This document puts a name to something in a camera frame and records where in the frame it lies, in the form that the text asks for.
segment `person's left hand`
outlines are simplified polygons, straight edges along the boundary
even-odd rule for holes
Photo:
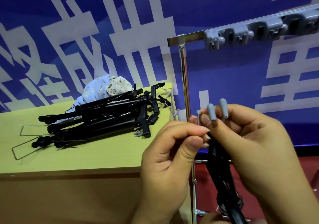
[[[133,224],[169,223],[186,198],[191,166],[208,131],[179,121],[159,131],[142,155],[142,194]]]

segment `yellow table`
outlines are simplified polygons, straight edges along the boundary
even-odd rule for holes
[[[52,145],[14,159],[11,148],[34,138],[19,136],[23,125],[42,125],[38,116],[63,113],[72,104],[0,114],[0,223],[129,223],[140,194],[142,153],[173,118],[172,113],[160,108],[158,121],[150,126],[150,138],[125,133],[75,148]],[[44,134],[46,127],[25,127],[22,133]],[[16,148],[17,157],[32,150],[31,142],[22,145]],[[179,215],[177,220],[191,223],[189,196]]]

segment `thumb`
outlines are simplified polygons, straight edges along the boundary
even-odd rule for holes
[[[172,161],[173,173],[178,173],[182,178],[188,179],[194,158],[203,144],[204,141],[201,137],[190,136],[185,138]]]
[[[202,114],[200,118],[205,127],[210,130],[210,134],[222,145],[232,158],[238,154],[238,148],[245,144],[244,139],[227,127],[220,119],[213,123],[208,115]]]

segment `person's right hand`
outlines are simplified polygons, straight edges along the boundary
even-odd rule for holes
[[[280,212],[278,214],[284,219],[275,220],[276,223],[304,223],[297,214],[301,210],[305,212],[303,217],[317,215],[313,213],[315,210],[319,213],[317,200],[283,125],[244,106],[229,104],[228,111],[225,124],[220,120],[219,106],[215,107],[219,118],[216,122],[211,123],[207,109],[201,110],[200,120],[229,153],[244,186],[257,197],[263,210]],[[190,121],[197,121],[197,118],[190,118]],[[293,222],[285,222],[285,211]]]

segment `red carpet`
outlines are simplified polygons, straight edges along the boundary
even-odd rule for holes
[[[314,193],[319,199],[319,157],[300,157],[299,160],[309,183],[312,184],[313,188],[317,189]],[[244,216],[253,220],[264,219],[265,217],[256,198],[245,190],[233,166],[231,166],[231,171],[237,192],[244,199],[244,207],[242,209]],[[197,209],[215,212],[218,206],[216,201],[217,190],[205,164],[196,164],[196,179]]]

